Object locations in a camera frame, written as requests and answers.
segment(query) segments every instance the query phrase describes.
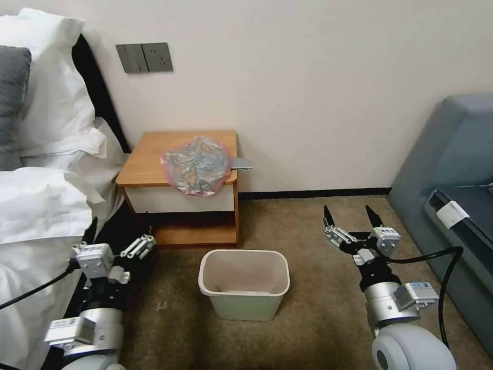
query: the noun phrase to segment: nightstand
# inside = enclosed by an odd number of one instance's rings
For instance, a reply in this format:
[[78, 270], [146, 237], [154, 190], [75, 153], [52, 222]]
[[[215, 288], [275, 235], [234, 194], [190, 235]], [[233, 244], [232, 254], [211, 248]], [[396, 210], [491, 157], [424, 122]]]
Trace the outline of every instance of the nightstand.
[[158, 245], [237, 246], [237, 170], [216, 194], [202, 198], [171, 187], [161, 167], [162, 154], [201, 135], [222, 142], [236, 156], [236, 131], [146, 132], [117, 177], [126, 201], [141, 223], [152, 226]]

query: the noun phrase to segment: baseboard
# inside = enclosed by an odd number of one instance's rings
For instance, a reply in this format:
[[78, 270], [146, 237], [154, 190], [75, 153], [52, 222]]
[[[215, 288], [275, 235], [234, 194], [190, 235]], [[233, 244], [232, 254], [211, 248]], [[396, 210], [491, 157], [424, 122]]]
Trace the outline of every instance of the baseboard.
[[283, 192], [248, 192], [238, 193], [240, 200], [284, 199], [284, 198], [320, 198], [331, 196], [387, 195], [392, 188], [329, 189], [300, 190]]

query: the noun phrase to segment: light switch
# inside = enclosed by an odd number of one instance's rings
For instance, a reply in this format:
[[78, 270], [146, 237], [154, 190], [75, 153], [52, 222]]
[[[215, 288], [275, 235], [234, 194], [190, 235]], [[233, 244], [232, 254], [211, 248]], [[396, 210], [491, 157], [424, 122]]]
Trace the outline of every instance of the light switch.
[[126, 73], [149, 72], [141, 44], [117, 45], [117, 52]]

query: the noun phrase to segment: crumpled plastic bag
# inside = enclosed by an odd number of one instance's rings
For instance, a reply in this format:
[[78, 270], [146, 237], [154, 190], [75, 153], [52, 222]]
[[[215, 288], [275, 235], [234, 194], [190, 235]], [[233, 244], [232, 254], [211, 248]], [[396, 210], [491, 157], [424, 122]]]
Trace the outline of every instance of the crumpled plastic bag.
[[231, 175], [231, 163], [226, 147], [207, 136], [197, 136], [161, 157], [169, 184], [185, 194], [201, 197], [217, 192]]

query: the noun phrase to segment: trash can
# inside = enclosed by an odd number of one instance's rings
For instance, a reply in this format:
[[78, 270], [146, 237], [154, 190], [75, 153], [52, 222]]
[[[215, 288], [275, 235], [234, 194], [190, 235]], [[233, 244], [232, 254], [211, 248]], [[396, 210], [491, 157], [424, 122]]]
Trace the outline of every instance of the trash can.
[[225, 320], [272, 320], [289, 289], [286, 258], [266, 250], [216, 249], [200, 264], [200, 291]]

